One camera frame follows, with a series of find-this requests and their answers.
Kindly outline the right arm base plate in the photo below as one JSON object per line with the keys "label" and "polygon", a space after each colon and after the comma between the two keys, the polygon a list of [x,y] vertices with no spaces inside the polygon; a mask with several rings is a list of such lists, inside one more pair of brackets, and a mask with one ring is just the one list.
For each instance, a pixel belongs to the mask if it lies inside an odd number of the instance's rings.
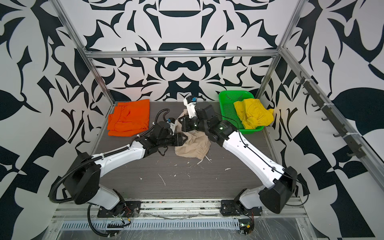
{"label": "right arm base plate", "polygon": [[221,200],[220,213],[225,217],[230,216],[261,216],[262,207],[246,209],[240,202],[234,200]]}

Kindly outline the orange shorts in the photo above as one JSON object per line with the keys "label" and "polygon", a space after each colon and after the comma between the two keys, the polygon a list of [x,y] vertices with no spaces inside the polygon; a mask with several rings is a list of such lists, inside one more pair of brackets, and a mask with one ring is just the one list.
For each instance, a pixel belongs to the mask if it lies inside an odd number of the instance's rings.
{"label": "orange shorts", "polygon": [[149,129],[150,100],[118,103],[108,116],[108,135],[132,137]]}

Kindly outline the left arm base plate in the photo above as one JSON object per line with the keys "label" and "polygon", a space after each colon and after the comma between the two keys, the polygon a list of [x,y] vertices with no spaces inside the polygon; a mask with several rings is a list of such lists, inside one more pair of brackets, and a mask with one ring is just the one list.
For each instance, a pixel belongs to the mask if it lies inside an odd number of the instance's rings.
{"label": "left arm base plate", "polygon": [[103,207],[99,208],[98,218],[131,218],[140,213],[141,201],[126,201],[124,204],[117,204],[112,210],[107,210]]}

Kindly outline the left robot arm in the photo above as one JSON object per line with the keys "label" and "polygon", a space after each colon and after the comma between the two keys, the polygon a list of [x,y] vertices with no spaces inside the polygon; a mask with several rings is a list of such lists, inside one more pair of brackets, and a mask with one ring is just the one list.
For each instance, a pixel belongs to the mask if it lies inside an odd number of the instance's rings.
{"label": "left robot arm", "polygon": [[132,141],[131,144],[96,155],[79,154],[66,176],[63,184],[77,205],[85,203],[99,205],[106,210],[121,211],[125,201],[116,191],[100,184],[100,178],[130,162],[144,159],[154,153],[165,154],[160,149],[182,146],[188,137],[177,133],[174,125],[159,122],[151,131]]}

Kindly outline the beige shorts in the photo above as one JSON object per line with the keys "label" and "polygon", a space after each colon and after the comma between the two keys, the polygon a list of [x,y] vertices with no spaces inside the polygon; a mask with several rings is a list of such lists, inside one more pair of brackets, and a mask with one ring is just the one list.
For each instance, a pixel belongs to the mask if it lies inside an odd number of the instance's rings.
{"label": "beige shorts", "polygon": [[204,132],[182,131],[182,125],[179,120],[176,121],[176,132],[183,133],[188,137],[187,141],[181,147],[175,147],[175,154],[184,158],[197,158],[203,160],[210,150],[211,142]]}

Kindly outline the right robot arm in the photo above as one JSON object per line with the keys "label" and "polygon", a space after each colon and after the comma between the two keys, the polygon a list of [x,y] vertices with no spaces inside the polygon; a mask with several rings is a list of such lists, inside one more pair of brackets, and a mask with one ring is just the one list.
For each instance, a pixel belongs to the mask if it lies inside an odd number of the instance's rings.
{"label": "right robot arm", "polygon": [[272,161],[255,146],[228,119],[219,120],[213,106],[196,108],[186,103],[187,113],[179,117],[183,132],[204,132],[210,141],[239,158],[262,182],[262,186],[245,189],[235,198],[239,211],[266,207],[279,214],[297,186],[297,171]]}

